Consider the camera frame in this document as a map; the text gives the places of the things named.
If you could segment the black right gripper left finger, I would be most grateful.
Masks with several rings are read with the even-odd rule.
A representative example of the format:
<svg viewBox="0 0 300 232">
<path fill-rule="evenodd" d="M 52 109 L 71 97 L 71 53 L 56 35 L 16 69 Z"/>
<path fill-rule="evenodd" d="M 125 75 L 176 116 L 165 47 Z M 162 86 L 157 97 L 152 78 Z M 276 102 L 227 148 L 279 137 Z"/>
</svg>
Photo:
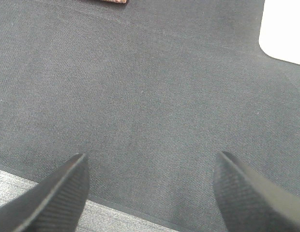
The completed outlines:
<svg viewBox="0 0 300 232">
<path fill-rule="evenodd" d="M 0 207 L 0 232 L 74 232 L 89 194 L 89 163 L 77 154 Z"/>
</svg>

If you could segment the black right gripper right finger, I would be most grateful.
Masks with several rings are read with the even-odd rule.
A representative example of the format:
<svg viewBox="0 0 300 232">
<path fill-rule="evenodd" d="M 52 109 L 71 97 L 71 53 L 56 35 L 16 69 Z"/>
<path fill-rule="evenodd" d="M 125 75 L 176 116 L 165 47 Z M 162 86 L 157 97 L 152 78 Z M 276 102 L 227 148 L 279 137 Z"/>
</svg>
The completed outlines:
<svg viewBox="0 0 300 232">
<path fill-rule="evenodd" d="M 213 191 L 230 232 L 300 232 L 300 198 L 231 153 L 216 156 Z"/>
</svg>

